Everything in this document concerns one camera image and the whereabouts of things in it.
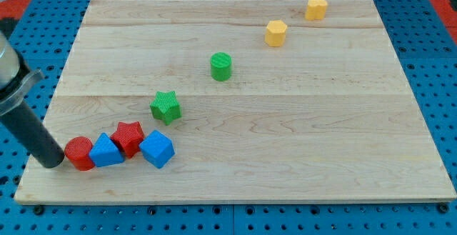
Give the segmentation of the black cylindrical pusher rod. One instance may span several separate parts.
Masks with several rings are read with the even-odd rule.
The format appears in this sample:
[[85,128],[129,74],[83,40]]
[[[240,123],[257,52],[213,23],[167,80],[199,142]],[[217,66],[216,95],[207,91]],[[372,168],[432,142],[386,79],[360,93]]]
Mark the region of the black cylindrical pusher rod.
[[25,101],[2,115],[1,123],[43,167],[54,168],[64,160],[64,151]]

